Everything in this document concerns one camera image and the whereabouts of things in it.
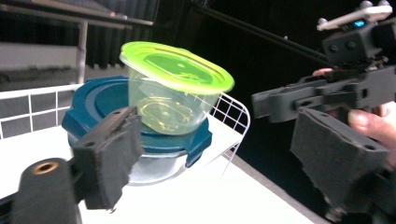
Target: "wire rack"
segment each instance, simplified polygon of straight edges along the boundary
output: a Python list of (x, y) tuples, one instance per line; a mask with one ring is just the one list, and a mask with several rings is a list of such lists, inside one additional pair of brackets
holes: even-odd
[[(0, 92), (0, 144), (9, 137), (59, 126), (80, 86)], [(226, 93), (221, 94), (212, 107), (210, 115), (240, 133), (243, 139), (250, 125), (247, 108)], [(232, 153), (224, 154), (229, 162), (239, 145), (240, 142), (231, 148)]]

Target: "human hand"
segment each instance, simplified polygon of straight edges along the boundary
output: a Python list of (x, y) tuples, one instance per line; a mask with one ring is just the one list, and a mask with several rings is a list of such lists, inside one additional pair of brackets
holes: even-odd
[[(322, 68), (313, 73), (314, 76), (331, 72), (331, 68)], [(396, 168), (396, 103), (389, 102), (380, 105), (377, 113), (368, 113), (359, 109), (348, 112), (347, 121), (349, 126), (367, 137), (378, 141), (389, 150), (388, 164)]]

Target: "finger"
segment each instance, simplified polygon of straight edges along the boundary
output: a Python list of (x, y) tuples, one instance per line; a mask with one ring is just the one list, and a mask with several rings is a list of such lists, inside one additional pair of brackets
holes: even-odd
[(396, 127), (386, 119), (361, 110), (350, 110), (347, 119), (349, 126), (357, 132), (387, 146), (396, 146)]

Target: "black rod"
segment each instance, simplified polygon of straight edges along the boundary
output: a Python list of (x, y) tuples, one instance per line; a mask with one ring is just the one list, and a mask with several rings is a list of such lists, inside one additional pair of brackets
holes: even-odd
[(264, 31), (263, 29), (261, 29), (259, 27), (253, 26), (253, 25), (246, 23), (244, 21), (237, 20), (233, 17), (230, 17), (223, 13), (217, 12), (216, 10), (213, 10), (211, 8), (201, 6), (201, 5), (193, 3), (193, 2), (190, 2), (190, 3), (191, 3), (191, 6), (194, 7), (194, 9), (196, 9), (198, 12), (205, 14), (206, 16), (212, 17), (219, 21), (223, 21), (229, 25), (237, 27), (237, 28), (244, 30), (246, 32), (249, 32), (253, 35), (257, 35), (258, 37), (261, 37), (261, 38), (271, 41), (275, 44), (278, 44), (283, 48), (290, 49), (294, 52), (300, 53), (311, 60), (322, 63), (325, 66), (332, 66), (327, 61), (327, 57), (325, 54), (319, 53), (317, 51), (314, 51), (314, 50), (304, 47), (302, 45), (296, 44), (296, 43), (289, 41), (288, 39), (282, 38), (278, 35), (271, 34), (267, 31)]

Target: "metal rod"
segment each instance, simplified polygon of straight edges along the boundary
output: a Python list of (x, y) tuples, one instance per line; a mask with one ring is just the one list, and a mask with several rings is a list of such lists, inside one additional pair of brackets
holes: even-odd
[(79, 24), (79, 40), (78, 40), (78, 56), (77, 56), (77, 69), (78, 69), (78, 84), (84, 83), (85, 76), (85, 59), (87, 56), (87, 33), (88, 22), (82, 21)]
[(314, 50), (304, 47), (302, 45), (291, 42), (288, 39), (282, 38), (278, 35), (274, 35), (272, 33), (264, 31), (263, 29), (261, 29), (259, 27), (253, 26), (253, 25), (246, 23), (244, 21), (240, 21), (233, 17), (227, 16), (223, 13), (217, 12), (214, 9), (211, 9), (208, 7), (203, 7), (203, 6), (193, 3), (193, 2), (190, 2), (190, 6), (192, 6), (197, 11), (205, 14), (206, 16), (212, 17), (219, 21), (223, 21), (231, 26), (237, 27), (237, 28), (244, 30), (248, 33), (251, 33), (253, 35), (257, 35), (263, 39), (266, 39), (266, 40), (271, 41), (275, 44), (278, 44), (283, 48), (290, 49), (294, 52), (300, 53), (300, 54), (304, 55), (305, 57), (307, 57), (311, 60), (314, 60), (316, 62), (323, 63), (324, 65), (327, 65), (327, 66), (332, 66), (327, 61), (327, 57), (325, 54), (319, 53), (317, 51), (314, 51)]

